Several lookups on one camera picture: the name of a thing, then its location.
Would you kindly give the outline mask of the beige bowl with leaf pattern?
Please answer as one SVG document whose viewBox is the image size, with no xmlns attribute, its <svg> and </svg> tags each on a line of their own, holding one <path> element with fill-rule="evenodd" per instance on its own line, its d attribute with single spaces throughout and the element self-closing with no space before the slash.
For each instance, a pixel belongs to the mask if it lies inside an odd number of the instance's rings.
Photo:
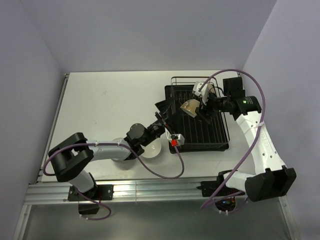
<svg viewBox="0 0 320 240">
<path fill-rule="evenodd" d="M 200 102 L 196 99 L 189 99 L 184 102 L 180 109 L 192 118 L 197 116 L 196 109 L 200 106 Z"/>
</svg>

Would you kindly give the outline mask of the white ribbed bowl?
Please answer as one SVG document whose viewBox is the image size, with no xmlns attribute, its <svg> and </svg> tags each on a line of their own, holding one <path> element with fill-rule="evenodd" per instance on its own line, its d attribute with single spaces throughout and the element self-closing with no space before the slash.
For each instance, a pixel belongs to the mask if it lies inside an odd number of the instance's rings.
<svg viewBox="0 0 320 240">
<path fill-rule="evenodd" d="M 162 150 L 162 144 L 159 138 L 155 139 L 147 146 L 142 145 L 141 147 L 143 149 L 143 153 L 141 154 L 141 156 L 145 159 L 153 159 L 157 157 Z"/>
</svg>

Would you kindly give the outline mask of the white bowl with grey rim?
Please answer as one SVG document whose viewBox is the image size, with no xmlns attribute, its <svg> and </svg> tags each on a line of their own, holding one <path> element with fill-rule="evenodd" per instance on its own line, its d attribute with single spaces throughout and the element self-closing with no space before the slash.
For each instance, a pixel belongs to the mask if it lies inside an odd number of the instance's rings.
<svg viewBox="0 0 320 240">
<path fill-rule="evenodd" d="M 128 160 L 131 155 L 131 151 L 126 147 L 120 145 L 124 145 L 127 147 L 129 147 L 130 145 L 124 140 L 124 138 L 121 137 L 117 137 L 113 139 L 113 141 L 117 142 L 118 145 L 116 146 L 116 153 L 112 154 L 111 159 L 115 162 L 122 162 Z"/>
</svg>

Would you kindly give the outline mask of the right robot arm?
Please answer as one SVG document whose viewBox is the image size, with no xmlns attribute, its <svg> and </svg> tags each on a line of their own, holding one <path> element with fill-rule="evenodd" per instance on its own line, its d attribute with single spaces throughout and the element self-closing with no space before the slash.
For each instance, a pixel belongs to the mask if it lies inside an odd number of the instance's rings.
<svg viewBox="0 0 320 240">
<path fill-rule="evenodd" d="M 202 116 L 229 113 L 242 130 L 249 145 L 248 152 L 232 169 L 218 174 L 216 190 L 209 202 L 233 189 L 244 192 L 252 202 L 285 196 L 297 178 L 294 168 L 288 168 L 279 156 L 264 123 L 265 105 L 254 96 L 247 96 L 241 77 L 223 80 L 223 96 L 211 91 L 207 82 L 197 82 L 193 94 L 200 98 L 196 112 Z"/>
</svg>

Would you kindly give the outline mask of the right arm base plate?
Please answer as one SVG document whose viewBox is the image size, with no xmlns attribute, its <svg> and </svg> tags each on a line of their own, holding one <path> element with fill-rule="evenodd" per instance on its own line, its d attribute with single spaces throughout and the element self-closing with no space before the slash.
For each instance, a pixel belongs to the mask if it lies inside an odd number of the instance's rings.
<svg viewBox="0 0 320 240">
<path fill-rule="evenodd" d="M 202 197 L 210 197 L 215 190 L 219 187 L 219 183 L 216 180 L 212 181 L 201 181 L 200 186 L 197 186 L 196 188 L 201 191 Z M 222 189 L 216 194 L 217 197 L 225 197 L 228 195 L 236 194 L 239 192 L 240 196 L 245 195 L 243 191 L 240 191 L 235 188 L 229 188 L 226 186 L 223 186 Z"/>
</svg>

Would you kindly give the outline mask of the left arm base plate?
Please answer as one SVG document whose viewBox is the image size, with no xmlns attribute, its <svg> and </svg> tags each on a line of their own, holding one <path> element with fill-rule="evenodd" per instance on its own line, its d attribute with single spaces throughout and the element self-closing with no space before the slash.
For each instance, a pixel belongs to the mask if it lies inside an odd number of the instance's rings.
<svg viewBox="0 0 320 240">
<path fill-rule="evenodd" d="M 83 195 L 95 201 L 110 201 L 113 199 L 114 186 L 112 184 L 99 184 L 93 189 L 84 192 Z M 69 188 L 67 200 L 69 202 L 86 201 L 87 199 L 79 195 L 74 186 Z"/>
</svg>

